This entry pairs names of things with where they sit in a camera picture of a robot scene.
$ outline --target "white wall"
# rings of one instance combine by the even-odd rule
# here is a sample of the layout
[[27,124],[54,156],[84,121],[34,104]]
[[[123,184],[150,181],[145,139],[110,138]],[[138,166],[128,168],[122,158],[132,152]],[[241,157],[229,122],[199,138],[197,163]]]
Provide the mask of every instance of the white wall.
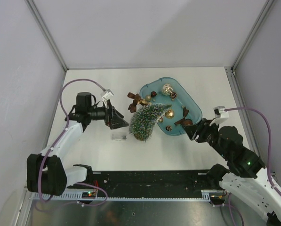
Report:
[[231,66],[266,0],[34,0],[69,68]]
[[[270,122],[272,168],[281,184],[281,0],[241,61],[237,76],[246,105],[263,112]],[[251,113],[250,117],[262,157],[267,160],[267,128],[259,116]]]
[[[0,211],[16,204],[42,149],[64,72],[23,0],[0,1]],[[7,226],[16,205],[6,206]]]

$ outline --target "christmas ornament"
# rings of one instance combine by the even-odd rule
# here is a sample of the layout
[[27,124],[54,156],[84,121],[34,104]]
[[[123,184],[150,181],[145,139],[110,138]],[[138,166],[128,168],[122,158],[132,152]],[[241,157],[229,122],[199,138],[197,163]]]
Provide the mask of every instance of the christmas ornament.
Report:
[[161,93],[165,96],[169,96],[173,92],[173,87],[172,85],[166,83],[162,86]]
[[170,95],[169,95],[172,100],[175,99],[177,97],[177,93],[176,92],[172,92]]
[[171,127],[171,126],[166,126],[165,129],[166,129],[167,131],[171,131],[171,130],[172,130],[172,127]]
[[172,119],[175,116],[175,112],[173,109],[169,109],[167,112],[165,112],[165,117],[168,119]]
[[155,97],[155,96],[157,96],[157,93],[155,91],[152,91],[151,92],[151,97]]
[[193,121],[191,119],[185,119],[186,116],[188,115],[189,110],[187,110],[186,107],[183,108],[183,118],[180,119],[179,121],[176,121],[174,124],[177,125],[182,125],[183,127],[185,126],[191,126],[193,125]]
[[165,104],[145,105],[132,116],[129,133],[137,140],[146,141],[151,136],[154,125],[171,107],[172,105]]
[[128,110],[130,110],[131,113],[136,112],[138,104],[141,104],[142,106],[151,104],[150,102],[142,99],[139,94],[135,95],[133,93],[128,93],[128,97],[134,99],[128,107]]
[[151,97],[150,95],[146,95],[146,96],[145,96],[145,100],[146,100],[146,101],[150,101],[151,99],[152,99],[152,97]]

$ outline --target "small gold ball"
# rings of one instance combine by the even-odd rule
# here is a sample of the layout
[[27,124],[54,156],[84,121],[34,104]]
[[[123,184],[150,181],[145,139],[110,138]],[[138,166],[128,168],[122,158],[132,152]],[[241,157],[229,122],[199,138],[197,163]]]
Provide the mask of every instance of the small gold ball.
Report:
[[145,96],[145,100],[146,100],[146,101],[150,101],[151,99],[152,99],[151,95],[146,95],[146,96]]
[[167,117],[168,119],[172,119],[175,116],[175,112],[172,109],[169,109],[166,113],[165,113],[165,117]]

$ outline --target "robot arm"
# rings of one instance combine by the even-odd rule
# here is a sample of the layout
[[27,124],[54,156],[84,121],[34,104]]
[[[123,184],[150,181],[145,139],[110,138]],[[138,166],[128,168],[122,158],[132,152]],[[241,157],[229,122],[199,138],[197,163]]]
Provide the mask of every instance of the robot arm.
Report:
[[97,107],[97,105],[91,104],[92,97],[91,93],[78,93],[76,105],[72,107],[68,114],[68,127],[66,129],[65,126],[63,127],[65,131],[55,143],[54,148],[48,145],[40,154],[31,154],[28,157],[27,188],[30,192],[38,192],[40,165],[49,149],[52,149],[52,151],[45,161],[44,167],[47,167],[47,169],[42,172],[41,180],[41,190],[44,194],[61,195],[68,186],[86,179],[87,172],[91,171],[91,167],[74,165],[69,169],[64,169],[62,161],[70,147],[78,141],[92,120],[104,120],[105,125],[110,129],[128,126],[128,123],[123,120],[123,115],[111,105],[109,99],[103,98],[104,106]]
[[[265,164],[243,146],[243,137],[235,127],[219,129],[219,124],[229,117],[225,108],[216,107],[214,111],[215,119],[202,119],[197,125],[184,126],[191,140],[207,142],[227,161],[229,170],[217,164],[208,172],[213,184],[243,200],[267,221],[268,226],[281,226],[281,196],[271,186]],[[281,187],[272,177],[271,180],[281,192]]]

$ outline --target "connector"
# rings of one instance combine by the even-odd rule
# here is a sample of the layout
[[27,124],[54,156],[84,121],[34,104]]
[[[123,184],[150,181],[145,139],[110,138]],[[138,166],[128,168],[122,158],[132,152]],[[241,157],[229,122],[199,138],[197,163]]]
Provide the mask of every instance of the connector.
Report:
[[113,96],[114,96],[114,94],[109,89],[107,89],[103,93],[101,93],[101,97],[103,99],[103,103],[105,106],[107,106],[107,101],[110,100],[111,97],[113,97]]

